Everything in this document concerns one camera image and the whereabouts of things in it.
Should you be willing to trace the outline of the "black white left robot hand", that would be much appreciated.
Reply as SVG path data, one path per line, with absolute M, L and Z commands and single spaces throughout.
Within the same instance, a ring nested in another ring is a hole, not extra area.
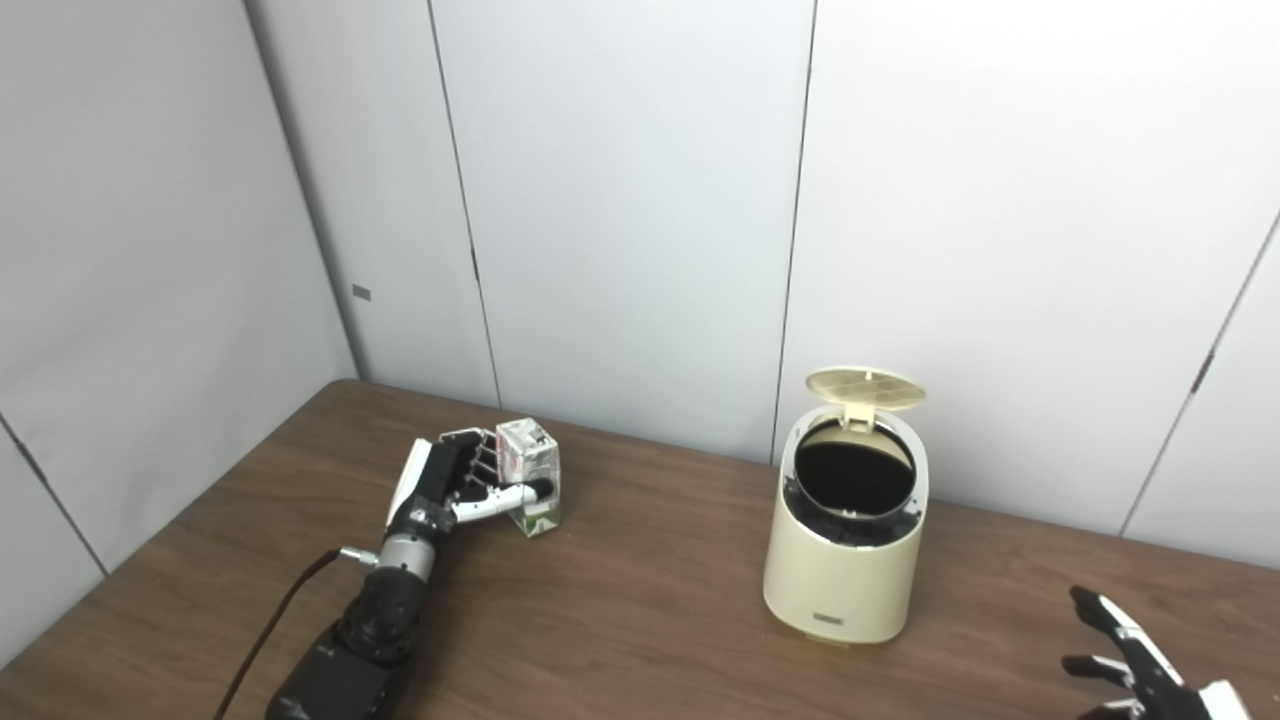
M 561 446 L 531 418 L 451 430 L 413 442 L 383 534 L 445 534 L 507 516 L 535 538 L 561 525 Z

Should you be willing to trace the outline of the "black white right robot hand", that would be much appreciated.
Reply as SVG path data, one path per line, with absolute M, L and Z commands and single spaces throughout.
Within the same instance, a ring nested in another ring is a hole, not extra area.
M 1111 598 L 1084 585 L 1073 585 L 1069 596 L 1076 618 L 1106 635 L 1120 659 L 1098 655 L 1065 655 L 1062 670 L 1075 678 L 1098 679 L 1128 691 L 1130 696 L 1101 703 L 1083 719 L 1249 719 L 1236 688 L 1228 680 L 1201 688 L 1187 684 L 1149 633 Z

